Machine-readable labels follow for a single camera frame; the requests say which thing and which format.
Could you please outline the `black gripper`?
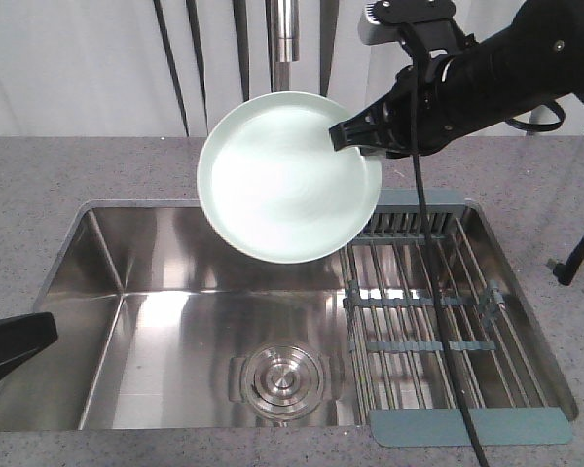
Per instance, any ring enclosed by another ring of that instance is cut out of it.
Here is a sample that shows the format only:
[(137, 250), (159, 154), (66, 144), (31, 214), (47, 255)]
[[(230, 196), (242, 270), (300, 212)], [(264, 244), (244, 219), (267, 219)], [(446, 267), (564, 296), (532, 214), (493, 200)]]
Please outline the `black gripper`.
[(406, 67), (388, 94), (329, 128), (334, 150), (357, 147), (364, 157), (387, 159), (439, 152), (467, 134), (462, 78), (452, 62), (445, 62), (431, 82), (420, 84), (414, 67)]

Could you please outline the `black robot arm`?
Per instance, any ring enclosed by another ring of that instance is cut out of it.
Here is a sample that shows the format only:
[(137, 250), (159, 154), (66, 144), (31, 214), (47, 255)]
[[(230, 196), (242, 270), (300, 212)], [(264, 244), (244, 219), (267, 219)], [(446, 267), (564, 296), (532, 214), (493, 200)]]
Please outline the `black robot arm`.
[(413, 63), (386, 95), (330, 128), (335, 150), (427, 156), (568, 94), (584, 104), (584, 1), (527, 1), (481, 42), (463, 33), (455, 12), (451, 1), (365, 6), (362, 42), (399, 43)]

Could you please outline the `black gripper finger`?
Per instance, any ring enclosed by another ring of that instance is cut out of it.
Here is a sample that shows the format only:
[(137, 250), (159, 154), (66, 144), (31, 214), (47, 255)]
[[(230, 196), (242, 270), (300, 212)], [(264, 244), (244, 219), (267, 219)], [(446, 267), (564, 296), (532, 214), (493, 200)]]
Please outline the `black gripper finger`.
[(0, 381), (57, 339), (55, 319), (49, 312), (0, 319)]

